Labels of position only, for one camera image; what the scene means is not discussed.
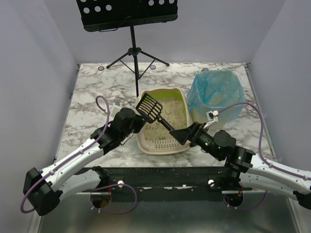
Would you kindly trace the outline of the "beige green litter box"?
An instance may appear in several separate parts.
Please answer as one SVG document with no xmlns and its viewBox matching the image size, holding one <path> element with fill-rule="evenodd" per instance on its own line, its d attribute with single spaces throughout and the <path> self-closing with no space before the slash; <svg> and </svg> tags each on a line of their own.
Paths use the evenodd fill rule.
<svg viewBox="0 0 311 233">
<path fill-rule="evenodd" d="M 137 97 L 138 104 L 147 93 L 159 101 L 163 110 L 161 115 L 174 127 L 186 128 L 192 124 L 184 92 L 179 87 L 163 87 L 142 91 Z M 146 124 L 138 133 L 138 147 L 146 154 L 168 155 L 188 150 L 189 144 L 180 145 L 169 131 L 160 123 Z"/>
</svg>

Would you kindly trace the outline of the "black litter scoop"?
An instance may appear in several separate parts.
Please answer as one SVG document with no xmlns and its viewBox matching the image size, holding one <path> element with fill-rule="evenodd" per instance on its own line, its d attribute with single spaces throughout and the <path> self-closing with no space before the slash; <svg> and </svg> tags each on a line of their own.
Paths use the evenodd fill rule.
<svg viewBox="0 0 311 233">
<path fill-rule="evenodd" d="M 144 93 L 142 95 L 135 109 L 148 123 L 152 124 L 157 121 L 161 123 L 168 131 L 174 130 L 174 128 L 161 116 L 163 109 L 161 103 L 150 96 L 148 93 Z"/>
</svg>

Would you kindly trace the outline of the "bin with blue bag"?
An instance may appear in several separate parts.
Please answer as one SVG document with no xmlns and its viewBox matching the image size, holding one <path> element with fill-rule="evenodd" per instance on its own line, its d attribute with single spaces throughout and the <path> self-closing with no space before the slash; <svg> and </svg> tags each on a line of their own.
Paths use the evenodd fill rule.
<svg viewBox="0 0 311 233">
<path fill-rule="evenodd" d="M 187 93 L 188 110 L 193 122 L 207 121 L 207 112 L 220 111 L 245 102 L 246 96 L 238 76 L 230 70 L 201 71 L 195 75 Z"/>
</svg>

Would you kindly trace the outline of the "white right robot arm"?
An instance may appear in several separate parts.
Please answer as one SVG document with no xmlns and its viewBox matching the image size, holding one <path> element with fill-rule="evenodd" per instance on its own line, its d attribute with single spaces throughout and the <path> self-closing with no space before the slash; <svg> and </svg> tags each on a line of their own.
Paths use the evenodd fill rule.
<svg viewBox="0 0 311 233">
<path fill-rule="evenodd" d="M 171 130 L 180 144 L 190 141 L 229 168 L 229 179 L 241 187 L 254 187 L 279 192 L 298 201 L 306 209 L 311 207 L 311 173 L 274 162 L 238 146 L 236 139 L 224 130 L 211 136 L 200 123 L 180 130 Z"/>
</svg>

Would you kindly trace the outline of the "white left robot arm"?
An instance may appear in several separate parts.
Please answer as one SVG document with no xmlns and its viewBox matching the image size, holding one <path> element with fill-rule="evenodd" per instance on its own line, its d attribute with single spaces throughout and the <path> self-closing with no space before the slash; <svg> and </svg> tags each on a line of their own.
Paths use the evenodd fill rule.
<svg viewBox="0 0 311 233">
<path fill-rule="evenodd" d="M 54 210 L 67 196 L 96 189 L 104 180 L 102 169 L 78 172 L 90 162 L 121 145 L 132 133 L 139 133 L 146 120 L 130 108 L 121 108 L 106 123 L 97 128 L 80 147 L 58 162 L 37 170 L 27 171 L 20 204 L 22 213 L 36 212 L 44 216 Z"/>
</svg>

